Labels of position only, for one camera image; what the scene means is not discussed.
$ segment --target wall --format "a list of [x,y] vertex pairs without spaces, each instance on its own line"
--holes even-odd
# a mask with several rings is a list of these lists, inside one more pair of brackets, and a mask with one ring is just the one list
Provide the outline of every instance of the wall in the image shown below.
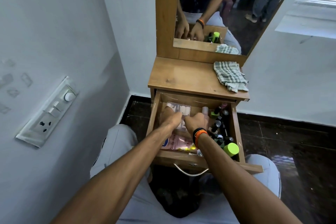
[[[0,223],[48,223],[89,179],[108,128],[129,89],[104,0],[0,0],[0,76],[20,94],[0,90]],[[26,72],[33,80],[26,87]],[[46,144],[14,139],[68,75],[81,91]]]
[[155,0],[105,0],[130,90],[149,96],[156,56]]
[[336,40],[275,31],[284,0],[244,65],[251,100],[237,111],[336,126]]

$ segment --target electrical outlet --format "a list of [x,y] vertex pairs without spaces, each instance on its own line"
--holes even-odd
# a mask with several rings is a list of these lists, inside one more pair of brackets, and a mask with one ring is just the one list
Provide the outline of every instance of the electrical outlet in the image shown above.
[[78,93],[74,83],[66,77],[15,137],[42,147]]

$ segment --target mirror frame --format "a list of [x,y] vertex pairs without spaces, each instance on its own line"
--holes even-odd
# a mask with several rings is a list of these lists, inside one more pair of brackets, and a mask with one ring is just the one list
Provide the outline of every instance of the mirror frame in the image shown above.
[[282,2],[283,0],[279,2],[278,7],[272,14],[269,21],[266,23],[258,38],[255,40],[249,53],[244,56],[173,47],[177,0],[155,0],[157,51],[156,55],[165,58],[183,59],[205,63],[214,63],[215,61],[236,61],[240,66],[243,66],[245,61],[248,59],[251,52],[253,51],[254,47],[260,40],[261,36],[265,32],[269,23],[273,19],[274,14],[277,12]]

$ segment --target metal handle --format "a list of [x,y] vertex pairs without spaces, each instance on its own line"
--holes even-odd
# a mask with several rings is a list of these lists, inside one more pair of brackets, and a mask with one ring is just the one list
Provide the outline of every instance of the metal handle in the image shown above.
[[191,174],[188,174],[188,173],[186,173],[185,171],[183,171],[178,165],[174,164],[174,166],[176,166],[176,168],[177,168],[178,170],[180,170],[182,173],[184,173],[185,175],[192,176],[192,177],[194,177],[194,176],[199,176],[199,175],[203,175],[206,171],[209,170],[209,168],[208,168],[208,169],[206,169],[206,170],[200,172],[199,174],[191,175]]

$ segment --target mirror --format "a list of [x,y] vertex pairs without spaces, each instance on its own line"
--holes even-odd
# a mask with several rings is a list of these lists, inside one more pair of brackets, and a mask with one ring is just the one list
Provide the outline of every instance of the mirror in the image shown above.
[[281,0],[177,0],[173,46],[248,55]]

